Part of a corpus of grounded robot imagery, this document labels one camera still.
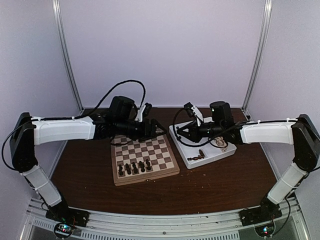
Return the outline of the dark chess rook small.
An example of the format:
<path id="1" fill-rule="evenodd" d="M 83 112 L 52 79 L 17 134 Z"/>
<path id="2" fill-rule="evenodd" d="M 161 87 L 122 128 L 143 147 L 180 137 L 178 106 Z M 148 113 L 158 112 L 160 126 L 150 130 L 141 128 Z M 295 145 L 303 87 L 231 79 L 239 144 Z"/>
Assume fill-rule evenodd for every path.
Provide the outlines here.
<path id="1" fill-rule="evenodd" d="M 126 169 L 131 169 L 130 165 L 128 163 L 125 164 Z"/>

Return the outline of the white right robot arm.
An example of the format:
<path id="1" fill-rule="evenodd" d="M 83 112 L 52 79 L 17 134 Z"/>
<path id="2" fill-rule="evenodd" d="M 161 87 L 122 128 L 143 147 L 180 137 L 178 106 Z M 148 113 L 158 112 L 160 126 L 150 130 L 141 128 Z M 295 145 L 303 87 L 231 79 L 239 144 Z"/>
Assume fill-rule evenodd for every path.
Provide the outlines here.
<path id="1" fill-rule="evenodd" d="M 235 122 L 229 103 L 216 101 L 209 108 L 209 121 L 205 121 L 202 112 L 190 102 L 179 109 L 179 113 L 186 112 L 192 121 L 178 126 L 173 120 L 175 139 L 191 148 L 208 145 L 217 137 L 223 138 L 226 144 L 259 143 L 272 168 L 281 172 L 256 210 L 259 220 L 268 220 L 276 212 L 275 206 L 292 194 L 310 173 L 320 168 L 317 128 L 307 114 L 281 120 Z"/>

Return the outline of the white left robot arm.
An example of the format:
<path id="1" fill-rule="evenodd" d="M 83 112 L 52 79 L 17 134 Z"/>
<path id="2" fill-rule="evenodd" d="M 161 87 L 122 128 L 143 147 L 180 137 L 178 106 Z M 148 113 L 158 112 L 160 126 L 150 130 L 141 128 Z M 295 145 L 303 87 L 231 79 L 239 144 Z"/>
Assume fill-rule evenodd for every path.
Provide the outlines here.
<path id="1" fill-rule="evenodd" d="M 73 140 L 113 139 L 118 135 L 139 142 L 155 139 L 167 131 L 156 119 L 148 119 L 151 108 L 150 103 L 137 108 L 132 99 L 116 96 L 109 108 L 94 109 L 80 116 L 36 117 L 24 112 L 4 140 L 9 143 L 11 156 L 11 163 L 5 166 L 20 173 L 52 209 L 53 215 L 67 222 L 72 218 L 72 211 L 40 166 L 35 148 Z"/>

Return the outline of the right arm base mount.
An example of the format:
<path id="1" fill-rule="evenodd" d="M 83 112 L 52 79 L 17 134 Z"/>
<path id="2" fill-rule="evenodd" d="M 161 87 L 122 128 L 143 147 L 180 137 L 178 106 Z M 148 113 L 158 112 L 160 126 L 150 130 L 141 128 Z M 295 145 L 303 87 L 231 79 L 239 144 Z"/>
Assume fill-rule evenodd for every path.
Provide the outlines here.
<path id="1" fill-rule="evenodd" d="M 270 201 L 266 196 L 260 205 L 254 208 L 245 208 L 239 212 L 243 227 L 268 222 L 283 216 L 280 205 Z"/>

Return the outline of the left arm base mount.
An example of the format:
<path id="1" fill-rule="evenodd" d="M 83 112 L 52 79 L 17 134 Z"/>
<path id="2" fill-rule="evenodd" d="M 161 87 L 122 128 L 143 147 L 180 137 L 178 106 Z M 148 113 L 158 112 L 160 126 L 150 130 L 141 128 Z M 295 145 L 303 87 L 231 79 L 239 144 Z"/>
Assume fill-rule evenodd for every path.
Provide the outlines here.
<path id="1" fill-rule="evenodd" d="M 72 226 L 86 227 L 90 213 L 85 210 L 70 208 L 67 201 L 62 201 L 55 206 L 47 205 L 45 217 L 57 222 L 66 223 Z"/>

